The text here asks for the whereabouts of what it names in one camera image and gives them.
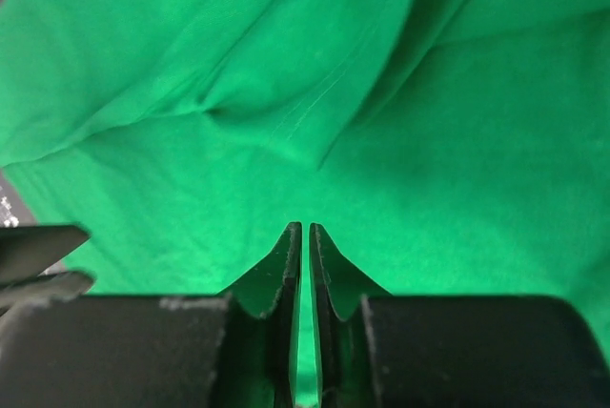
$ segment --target green cloth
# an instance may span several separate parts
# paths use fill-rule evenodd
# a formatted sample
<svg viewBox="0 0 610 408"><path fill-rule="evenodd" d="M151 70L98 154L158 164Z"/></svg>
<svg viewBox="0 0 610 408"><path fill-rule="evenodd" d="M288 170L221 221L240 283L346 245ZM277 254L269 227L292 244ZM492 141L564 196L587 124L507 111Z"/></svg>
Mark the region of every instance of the green cloth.
<svg viewBox="0 0 610 408"><path fill-rule="evenodd" d="M567 298L610 357L609 8L8 0L0 167L97 293L219 291L318 221L394 293Z"/></svg>

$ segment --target green fabric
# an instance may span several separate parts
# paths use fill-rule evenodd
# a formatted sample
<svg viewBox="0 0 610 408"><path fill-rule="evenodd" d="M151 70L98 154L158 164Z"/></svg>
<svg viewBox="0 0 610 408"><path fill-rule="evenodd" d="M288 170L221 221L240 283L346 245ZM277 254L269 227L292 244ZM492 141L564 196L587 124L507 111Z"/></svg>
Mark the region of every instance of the green fabric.
<svg viewBox="0 0 610 408"><path fill-rule="evenodd" d="M219 291L318 221L395 293L567 298L610 357L609 8L8 0L0 166L97 293Z"/></svg>

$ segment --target black plastic part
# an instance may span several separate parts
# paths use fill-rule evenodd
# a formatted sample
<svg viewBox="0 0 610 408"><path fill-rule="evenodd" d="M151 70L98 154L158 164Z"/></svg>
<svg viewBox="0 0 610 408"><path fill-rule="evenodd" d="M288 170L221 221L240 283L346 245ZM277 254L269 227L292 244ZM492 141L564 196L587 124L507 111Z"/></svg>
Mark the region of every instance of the black plastic part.
<svg viewBox="0 0 610 408"><path fill-rule="evenodd" d="M388 296L319 225L310 263L321 408L610 407L600 348L564 301Z"/></svg>
<svg viewBox="0 0 610 408"><path fill-rule="evenodd" d="M18 302L0 317L0 406L291 408L300 258L290 224L220 296Z"/></svg>
<svg viewBox="0 0 610 408"><path fill-rule="evenodd" d="M0 309L21 303L45 302L49 298L72 300L85 294L94 282L94 279L84 272L69 271L3 284L0 285Z"/></svg>
<svg viewBox="0 0 610 408"><path fill-rule="evenodd" d="M0 228L0 283L40 275L88 239L74 225Z"/></svg>

